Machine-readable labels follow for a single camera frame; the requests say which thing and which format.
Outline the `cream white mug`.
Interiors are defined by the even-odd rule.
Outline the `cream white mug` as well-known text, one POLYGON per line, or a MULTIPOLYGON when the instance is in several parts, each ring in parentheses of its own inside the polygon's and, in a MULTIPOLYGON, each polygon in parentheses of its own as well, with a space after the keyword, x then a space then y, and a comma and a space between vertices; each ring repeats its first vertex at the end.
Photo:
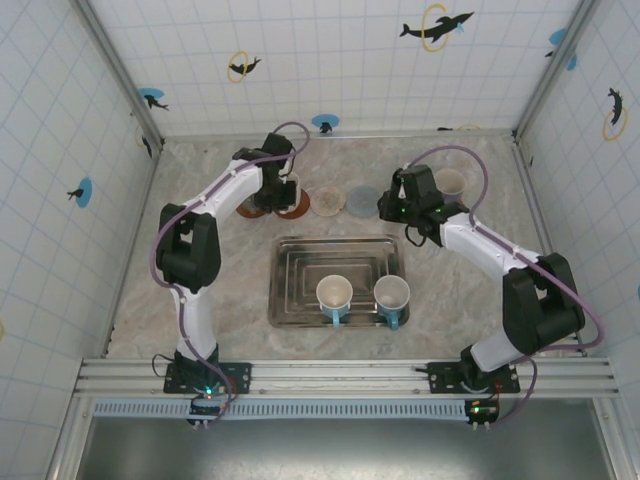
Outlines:
POLYGON ((290 173, 286 180, 288 182, 292 182, 295 186, 295 198, 294 198, 294 203, 290 206, 288 206, 284 212, 286 214, 294 212, 300 205, 301 203, 301 199, 302 199, 302 188, 300 185, 300 178, 296 173, 290 173))

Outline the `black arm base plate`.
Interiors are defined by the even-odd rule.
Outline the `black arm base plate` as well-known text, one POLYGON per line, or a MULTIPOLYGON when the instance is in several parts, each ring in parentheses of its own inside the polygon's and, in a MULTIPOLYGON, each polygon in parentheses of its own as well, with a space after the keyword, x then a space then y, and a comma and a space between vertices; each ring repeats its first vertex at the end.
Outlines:
POLYGON ((427 376, 432 394, 493 394, 519 393, 518 374, 514 367, 505 365, 492 372, 483 372, 475 364, 433 361, 414 370, 427 376))
MULTIPOLYGON (((221 363, 218 368, 228 378, 234 394, 247 394, 251 383, 252 365, 244 362, 221 363)), ((199 394, 217 396, 227 393, 222 377, 201 363, 171 362, 164 374, 166 394, 199 394)))

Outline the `aluminium mounting rail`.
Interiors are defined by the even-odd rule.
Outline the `aluminium mounting rail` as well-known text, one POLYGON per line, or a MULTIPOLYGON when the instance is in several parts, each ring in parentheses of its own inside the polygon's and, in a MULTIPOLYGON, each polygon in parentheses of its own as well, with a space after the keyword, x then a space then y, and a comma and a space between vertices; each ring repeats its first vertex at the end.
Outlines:
MULTIPOLYGON (((529 388, 535 399, 618 398, 620 390, 606 358, 542 357, 515 368, 521 398, 529 388)), ((469 399, 485 394, 432 394, 427 376, 416 372, 427 360, 251 360, 251 383, 240 398, 258 399, 469 399)), ((81 363, 74 387, 78 397, 158 398, 164 394, 167 362, 95 359, 81 363)))

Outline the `grey metal panel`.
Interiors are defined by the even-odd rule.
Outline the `grey metal panel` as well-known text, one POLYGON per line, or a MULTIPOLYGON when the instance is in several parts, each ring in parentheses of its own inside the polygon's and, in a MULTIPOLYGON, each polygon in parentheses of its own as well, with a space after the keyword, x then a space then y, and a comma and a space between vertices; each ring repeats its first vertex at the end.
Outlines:
POLYGON ((79 480, 611 480, 589 408, 488 430, 429 420, 97 419, 79 480))

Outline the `beige woven round coaster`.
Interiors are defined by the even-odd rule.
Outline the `beige woven round coaster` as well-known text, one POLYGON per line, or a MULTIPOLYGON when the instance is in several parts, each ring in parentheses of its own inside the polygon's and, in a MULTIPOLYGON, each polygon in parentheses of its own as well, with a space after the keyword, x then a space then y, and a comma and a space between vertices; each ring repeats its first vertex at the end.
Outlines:
POLYGON ((312 211, 321 217, 332 217, 339 214, 346 204, 346 194, 333 186, 322 187, 310 197, 312 211))

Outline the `blue-grey round coaster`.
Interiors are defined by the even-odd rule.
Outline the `blue-grey round coaster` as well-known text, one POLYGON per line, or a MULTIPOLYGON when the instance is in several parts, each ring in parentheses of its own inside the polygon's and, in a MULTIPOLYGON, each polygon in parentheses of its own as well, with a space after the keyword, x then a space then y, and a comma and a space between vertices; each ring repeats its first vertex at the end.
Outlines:
POLYGON ((354 217, 370 218, 378 215, 378 200, 381 193, 371 186, 351 189, 346 197, 346 210, 354 217))

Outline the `shark blue circle sticker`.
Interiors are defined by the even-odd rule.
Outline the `shark blue circle sticker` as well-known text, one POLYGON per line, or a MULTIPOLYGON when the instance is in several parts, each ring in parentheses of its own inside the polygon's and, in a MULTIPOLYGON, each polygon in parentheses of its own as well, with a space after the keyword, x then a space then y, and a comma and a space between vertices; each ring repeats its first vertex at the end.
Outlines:
POLYGON ((160 100, 165 97, 164 91, 153 87, 143 87, 140 88, 138 92, 141 98, 146 102, 149 109, 156 108, 165 111, 169 110, 168 104, 163 104, 160 102, 160 100))

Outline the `blue mug with flower print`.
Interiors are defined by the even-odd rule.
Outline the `blue mug with flower print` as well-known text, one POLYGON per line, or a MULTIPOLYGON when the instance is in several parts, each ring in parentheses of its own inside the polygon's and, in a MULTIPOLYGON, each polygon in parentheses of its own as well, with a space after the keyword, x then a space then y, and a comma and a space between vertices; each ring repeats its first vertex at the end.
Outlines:
POLYGON ((377 313, 386 320, 392 331, 397 331, 401 314, 410 300, 408 283, 399 276, 386 275, 377 280, 373 293, 377 313))

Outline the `dark brown round coaster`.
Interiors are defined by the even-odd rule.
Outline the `dark brown round coaster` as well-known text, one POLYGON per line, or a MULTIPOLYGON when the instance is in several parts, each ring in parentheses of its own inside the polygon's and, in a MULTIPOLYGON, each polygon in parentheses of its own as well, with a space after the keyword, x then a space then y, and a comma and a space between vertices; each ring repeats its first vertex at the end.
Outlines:
POLYGON ((310 208, 310 198, 305 190, 301 191, 300 202, 294 209, 277 211, 276 214, 286 220, 294 220, 302 217, 310 208))

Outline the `aluminium table side rail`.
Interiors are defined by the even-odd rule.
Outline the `aluminium table side rail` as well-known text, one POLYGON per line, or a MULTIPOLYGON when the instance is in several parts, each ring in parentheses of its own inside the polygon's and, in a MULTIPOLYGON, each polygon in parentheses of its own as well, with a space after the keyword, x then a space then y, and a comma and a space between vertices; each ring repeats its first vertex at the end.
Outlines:
POLYGON ((135 274, 140 237, 144 230, 145 215, 164 150, 165 144, 162 144, 159 151, 152 156, 150 160, 151 167, 142 184, 141 194, 134 203, 133 225, 124 251, 124 263, 116 281, 116 289, 110 305, 107 324, 102 332, 101 343, 98 349, 99 359, 107 358, 113 350, 114 334, 124 316, 127 296, 132 287, 131 276, 135 274))
MULTIPOLYGON (((544 214, 541 208, 539 195, 536 193, 534 182, 526 162, 525 155, 521 149, 519 143, 515 140, 511 142, 511 152, 519 174, 520 181, 522 183, 525 196, 527 199, 528 208, 530 210, 540 250, 544 255, 550 254, 554 251, 554 245, 549 235, 547 225, 545 222, 544 214)), ((581 343, 582 337, 580 333, 571 334, 569 337, 556 342, 555 346, 563 346, 563 349, 557 351, 547 351, 540 353, 541 357, 587 357, 588 353, 585 349, 577 349, 577 346, 581 343)))

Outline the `fish blue circle sticker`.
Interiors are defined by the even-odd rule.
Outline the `fish blue circle sticker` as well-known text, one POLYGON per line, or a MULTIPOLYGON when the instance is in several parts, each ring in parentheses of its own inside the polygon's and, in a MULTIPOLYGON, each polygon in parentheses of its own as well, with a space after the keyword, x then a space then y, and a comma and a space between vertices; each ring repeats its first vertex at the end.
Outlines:
POLYGON ((68 196, 68 200, 73 200, 76 205, 84 209, 89 205, 93 194, 93 182, 89 177, 84 177, 80 180, 78 186, 72 190, 68 191, 66 195, 68 196))

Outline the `aluminium table back rail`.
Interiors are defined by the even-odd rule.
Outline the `aluminium table back rail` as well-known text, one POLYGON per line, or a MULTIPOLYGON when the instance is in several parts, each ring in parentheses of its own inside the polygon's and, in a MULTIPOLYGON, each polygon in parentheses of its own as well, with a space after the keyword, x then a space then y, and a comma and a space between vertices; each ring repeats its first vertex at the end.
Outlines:
MULTIPOLYGON (((266 138, 266 133, 244 133, 226 135, 170 135, 166 136, 167 142, 175 143, 201 143, 213 141, 246 141, 261 142, 266 138)), ((316 131, 310 133, 311 139, 337 140, 337 139, 377 139, 377 138, 448 138, 448 137, 481 137, 481 136, 506 136, 513 137, 512 129, 454 129, 454 130, 379 130, 379 131, 332 131, 321 134, 316 131)))

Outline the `aluminium frame leg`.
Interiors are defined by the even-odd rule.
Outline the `aluminium frame leg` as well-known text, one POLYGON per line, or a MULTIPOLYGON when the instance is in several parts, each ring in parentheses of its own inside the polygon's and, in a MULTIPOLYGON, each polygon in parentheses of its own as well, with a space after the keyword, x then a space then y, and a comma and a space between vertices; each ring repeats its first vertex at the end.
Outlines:
POLYGON ((72 398, 46 480, 76 480, 93 418, 93 401, 72 398))
POLYGON ((604 442, 611 478, 636 480, 614 402, 610 398, 594 398, 592 403, 604 442))

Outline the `light blue mug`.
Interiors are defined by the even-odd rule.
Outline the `light blue mug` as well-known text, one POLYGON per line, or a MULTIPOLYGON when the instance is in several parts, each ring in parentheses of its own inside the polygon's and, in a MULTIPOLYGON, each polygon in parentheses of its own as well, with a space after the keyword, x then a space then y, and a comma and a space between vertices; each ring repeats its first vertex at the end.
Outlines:
POLYGON ((341 319, 349 313, 351 308, 352 284, 341 275, 326 276, 316 287, 316 298, 322 314, 331 320, 334 328, 339 328, 341 319))

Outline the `purple mug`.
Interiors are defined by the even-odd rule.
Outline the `purple mug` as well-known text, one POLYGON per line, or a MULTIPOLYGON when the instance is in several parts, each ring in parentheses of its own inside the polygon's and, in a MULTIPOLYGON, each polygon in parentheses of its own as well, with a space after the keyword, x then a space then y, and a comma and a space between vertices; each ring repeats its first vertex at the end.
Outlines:
POLYGON ((436 188, 445 204, 460 202, 466 188, 466 179, 455 169, 443 168, 434 174, 436 188))

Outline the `steel serving tray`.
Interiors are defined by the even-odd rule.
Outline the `steel serving tray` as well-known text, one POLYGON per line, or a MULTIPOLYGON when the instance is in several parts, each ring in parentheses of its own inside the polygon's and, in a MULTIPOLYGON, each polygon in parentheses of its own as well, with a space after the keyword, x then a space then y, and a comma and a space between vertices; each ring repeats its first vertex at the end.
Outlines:
POLYGON ((394 235, 339 237, 285 236, 274 246, 268 319, 275 328, 330 328, 321 312, 318 283, 329 275, 345 277, 353 287, 348 314, 340 324, 351 328, 386 327, 377 312, 374 285, 383 276, 405 276, 404 252, 394 235))

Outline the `aluminium frame post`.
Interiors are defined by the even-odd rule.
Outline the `aluminium frame post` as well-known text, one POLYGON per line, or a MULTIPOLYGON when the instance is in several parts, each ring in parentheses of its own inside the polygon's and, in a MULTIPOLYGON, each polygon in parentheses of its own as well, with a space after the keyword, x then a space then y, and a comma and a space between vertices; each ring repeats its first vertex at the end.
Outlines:
POLYGON ((519 144, 531 130, 553 88, 577 52, 579 42, 602 2, 603 0, 580 0, 578 2, 577 9, 565 29, 563 39, 554 49, 550 63, 536 84, 533 95, 516 128, 512 131, 516 144, 519 144))
POLYGON ((69 0, 94 47, 100 54, 115 83, 125 96, 133 117, 138 121, 142 134, 153 152, 163 150, 163 137, 155 124, 150 109, 139 94, 134 81, 122 62, 113 42, 103 27, 89 0, 69 0))

